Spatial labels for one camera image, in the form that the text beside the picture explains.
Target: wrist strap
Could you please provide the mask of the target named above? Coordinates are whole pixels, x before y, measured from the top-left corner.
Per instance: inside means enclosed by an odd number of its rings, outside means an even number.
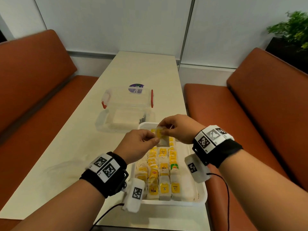
[[[243,147],[234,141],[233,136],[216,125],[203,129],[193,140],[193,151],[202,163],[211,163],[217,168],[228,156],[240,149]]]
[[[108,152],[97,157],[89,164],[80,179],[86,180],[107,198],[118,193],[128,177],[125,161]]]

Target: table surface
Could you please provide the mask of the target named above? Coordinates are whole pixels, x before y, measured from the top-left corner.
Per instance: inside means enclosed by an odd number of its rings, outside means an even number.
[[[113,86],[143,84],[154,90],[156,121],[186,114],[174,56],[120,51],[46,151],[0,211],[0,218],[25,219],[75,182],[96,156],[113,151],[123,133],[98,131],[95,122],[103,108],[101,98]],[[98,217],[120,203],[123,192],[106,199]],[[141,205],[136,214],[111,210],[99,225],[169,230],[210,230],[205,206]]]

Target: hand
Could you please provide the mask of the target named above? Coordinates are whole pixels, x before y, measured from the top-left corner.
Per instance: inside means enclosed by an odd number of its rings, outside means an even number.
[[[163,135],[174,137],[186,144],[192,144],[194,137],[205,128],[202,124],[183,114],[166,117],[158,126],[167,127],[162,130]]]
[[[148,150],[159,142],[155,134],[148,130],[132,130],[128,132],[113,153],[122,157],[127,164],[141,159]]]

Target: forearm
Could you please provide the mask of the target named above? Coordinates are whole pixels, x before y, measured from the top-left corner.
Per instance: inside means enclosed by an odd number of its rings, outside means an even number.
[[[95,187],[78,180],[20,222],[13,231],[86,231],[93,225],[104,201]]]
[[[259,230],[306,230],[308,193],[244,150],[219,167],[242,208]]]

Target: seat cushion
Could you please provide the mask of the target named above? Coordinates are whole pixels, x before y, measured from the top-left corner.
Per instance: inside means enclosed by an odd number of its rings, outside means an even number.
[[[230,133],[251,155],[287,177],[262,137],[227,87],[186,84],[184,87],[190,117],[205,126],[218,125]],[[211,172],[219,171],[209,165]],[[206,181],[208,207],[215,231],[227,230],[227,190],[218,177]],[[230,193],[230,230],[256,230],[236,198]]]
[[[97,79],[75,76],[0,146],[0,210]],[[8,162],[14,162],[14,168]]]
[[[307,74],[256,48],[227,84],[283,159],[294,182],[308,191],[308,132],[301,131],[308,129]]]
[[[0,44],[0,133],[77,68],[56,32]]]

